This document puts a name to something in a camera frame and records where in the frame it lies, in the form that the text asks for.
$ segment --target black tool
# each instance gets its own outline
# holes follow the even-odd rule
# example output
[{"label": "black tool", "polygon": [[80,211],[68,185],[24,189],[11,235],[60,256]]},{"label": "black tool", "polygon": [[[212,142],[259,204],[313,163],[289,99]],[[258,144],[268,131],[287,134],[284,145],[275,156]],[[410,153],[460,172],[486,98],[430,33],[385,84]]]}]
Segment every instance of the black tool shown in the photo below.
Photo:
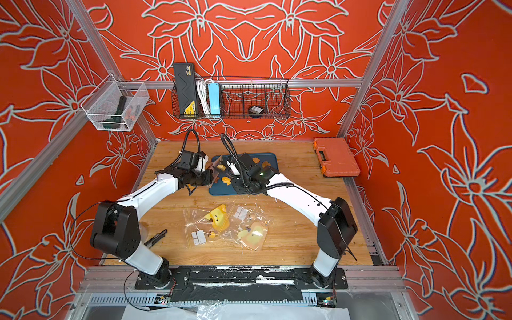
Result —
[{"label": "black tool", "polygon": [[195,117],[199,108],[196,75],[193,63],[175,63],[174,77],[180,105],[180,114]]},{"label": "black tool", "polygon": [[163,237],[165,237],[165,235],[167,234],[167,229],[165,229],[164,231],[160,232],[160,233],[157,233],[154,237],[152,237],[151,239],[149,239],[148,241],[146,241],[144,243],[144,245],[148,248],[151,248],[153,247],[155,244],[157,244],[157,242],[159,242]]},{"label": "black tool", "polygon": [[103,124],[104,128],[106,128],[106,129],[119,129],[119,127],[121,127],[121,124],[120,124],[121,117],[120,117],[120,115],[124,111],[124,105],[125,104],[126,104],[126,97],[125,96],[120,96],[119,97],[119,104],[117,105],[117,110],[116,110],[116,113],[115,113],[115,115],[119,116],[119,117],[112,116],[112,117],[108,118],[107,120],[105,120],[105,122],[116,122],[116,123],[104,123]]}]

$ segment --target white label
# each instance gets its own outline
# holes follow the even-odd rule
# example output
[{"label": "white label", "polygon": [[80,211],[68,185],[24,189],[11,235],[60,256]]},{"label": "white label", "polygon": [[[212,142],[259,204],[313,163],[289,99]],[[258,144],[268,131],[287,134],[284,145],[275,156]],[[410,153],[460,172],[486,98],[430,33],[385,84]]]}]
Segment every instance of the white label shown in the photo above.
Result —
[{"label": "white label", "polygon": [[199,244],[206,243],[206,237],[204,236],[203,230],[197,231],[197,239],[199,239]]},{"label": "white label", "polygon": [[250,110],[252,110],[252,111],[254,111],[256,113],[260,113],[261,111],[263,111],[263,108],[260,108],[259,106],[253,105]]},{"label": "white label", "polygon": [[249,211],[247,209],[244,209],[242,207],[238,207],[237,208],[237,212],[235,212],[235,214],[234,214],[234,217],[244,221],[244,219],[247,216],[248,212]]},{"label": "white label", "polygon": [[192,239],[194,240],[194,244],[196,246],[206,243],[206,237],[204,236],[203,230],[199,230],[197,232],[196,231],[192,232]]}]

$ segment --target wooden tabletop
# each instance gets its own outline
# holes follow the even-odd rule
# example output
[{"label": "wooden tabletop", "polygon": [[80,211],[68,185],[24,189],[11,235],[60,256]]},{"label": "wooden tabletop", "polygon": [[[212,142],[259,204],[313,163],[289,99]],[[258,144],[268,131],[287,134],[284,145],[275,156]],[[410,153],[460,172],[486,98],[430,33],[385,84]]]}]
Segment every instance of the wooden tabletop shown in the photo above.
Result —
[{"label": "wooden tabletop", "polygon": [[[234,141],[238,153],[271,152],[277,156],[279,170],[299,186],[330,199],[344,198],[352,203],[341,178],[326,179],[320,174],[318,159],[311,142],[242,142]],[[165,168],[178,155],[181,142],[160,142],[144,174],[141,185],[155,178],[154,171]],[[195,151],[196,142],[189,139],[187,150]],[[220,141],[202,141],[201,151],[210,159],[225,155],[227,150]],[[185,238],[185,208],[213,210],[220,204],[239,204],[259,207],[272,223],[268,235],[259,251],[218,240],[192,248],[187,247]],[[189,197],[186,189],[167,196],[149,210],[141,219],[148,230],[148,238],[167,229],[165,236],[151,250],[169,260],[171,265],[310,265],[317,253],[316,227],[302,214],[287,204],[265,196],[237,195],[214,197],[207,187],[198,189]],[[349,254],[342,257],[341,265],[373,265],[366,243],[358,231],[350,249],[357,258]],[[106,260],[105,264],[118,264]]]}]

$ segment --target wire basket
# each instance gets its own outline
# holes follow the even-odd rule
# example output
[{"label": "wire basket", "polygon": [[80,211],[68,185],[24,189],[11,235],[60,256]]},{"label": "wire basket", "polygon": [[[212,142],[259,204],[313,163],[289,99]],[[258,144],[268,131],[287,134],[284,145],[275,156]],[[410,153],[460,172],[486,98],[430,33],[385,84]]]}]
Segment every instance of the wire basket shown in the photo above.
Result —
[{"label": "wire basket", "polygon": [[[219,84],[220,115],[205,115],[201,105],[195,115],[181,114],[176,86],[171,91],[173,115],[178,119],[286,119],[290,116],[287,79],[223,76],[213,80]],[[254,107],[262,111],[258,114],[250,112]]]},{"label": "wire basket", "polygon": [[[97,99],[86,103],[103,83],[106,87],[101,90]],[[146,85],[143,82],[136,83],[140,84],[136,90],[120,89],[124,82],[116,81],[109,75],[82,102],[80,107],[96,129],[109,131],[131,131],[133,129],[150,98]],[[126,97],[126,102],[123,109],[118,109],[121,96]]]}]

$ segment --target metal mounting plate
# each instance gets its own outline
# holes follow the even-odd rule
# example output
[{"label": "metal mounting plate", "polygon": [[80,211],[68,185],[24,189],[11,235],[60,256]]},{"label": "metal mounting plate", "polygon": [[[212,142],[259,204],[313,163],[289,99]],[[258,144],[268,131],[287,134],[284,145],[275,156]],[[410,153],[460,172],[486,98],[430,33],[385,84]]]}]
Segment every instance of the metal mounting plate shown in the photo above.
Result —
[{"label": "metal mounting plate", "polygon": [[[293,271],[295,271],[295,288],[297,289],[317,289],[314,283],[303,280],[303,278],[300,276],[301,274],[304,275],[305,279],[310,278],[310,269],[309,268],[295,268]],[[335,289],[338,290],[345,290],[349,287],[347,283],[347,277],[345,276],[345,271],[341,268],[336,268],[336,278],[335,278]],[[332,289],[332,284],[327,286],[327,288],[324,289]]]},{"label": "metal mounting plate", "polygon": [[[176,280],[176,285],[174,286],[174,289],[186,289],[188,286],[188,279],[190,278],[190,269],[188,268],[169,268],[170,275]],[[174,285],[174,282],[171,280],[171,282],[165,286],[163,289],[171,289]],[[135,289],[136,290],[148,290],[148,289],[154,289],[153,286],[151,286],[149,283],[147,283],[146,277],[144,277],[144,274],[141,273],[139,277],[137,277],[137,281],[135,282]]]}]

